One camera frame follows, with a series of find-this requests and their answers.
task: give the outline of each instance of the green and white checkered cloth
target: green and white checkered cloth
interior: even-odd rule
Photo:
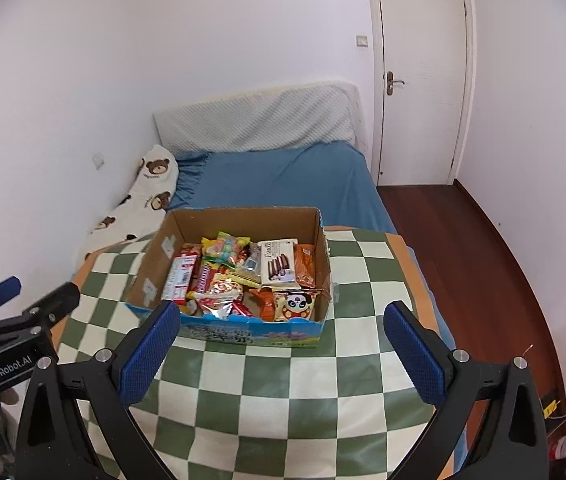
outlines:
[[[145,398],[130,407],[179,480],[385,480],[432,416],[383,332],[395,300],[412,307],[385,234],[326,232],[338,298],[313,349],[177,337]],[[115,348],[138,318],[120,300],[149,242],[98,257],[64,329],[61,362]],[[122,478],[85,401],[105,469]]]

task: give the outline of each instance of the wooden floor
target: wooden floor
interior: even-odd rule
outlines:
[[[527,280],[487,217],[455,186],[380,187],[397,231],[416,253],[457,348],[477,360],[530,363],[541,397],[562,379],[549,330]],[[482,407],[468,422],[476,434]]]

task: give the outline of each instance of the silver bolt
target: silver bolt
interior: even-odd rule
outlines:
[[[470,355],[465,351],[457,348],[452,352],[452,357],[460,363],[466,363],[470,360]]]
[[[41,370],[45,370],[50,364],[52,364],[52,358],[44,356],[38,360],[36,366],[38,366]]]
[[[527,368],[527,361],[525,361],[525,358],[523,357],[514,357],[514,366],[524,370]]]
[[[96,361],[105,363],[112,358],[112,351],[109,348],[101,348],[98,352],[96,352],[95,356]]]

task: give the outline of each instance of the yellow tag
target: yellow tag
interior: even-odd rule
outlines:
[[[553,400],[550,402],[549,406],[543,410],[543,415],[545,418],[549,417],[553,412],[556,411],[556,408],[559,405],[560,400]]]

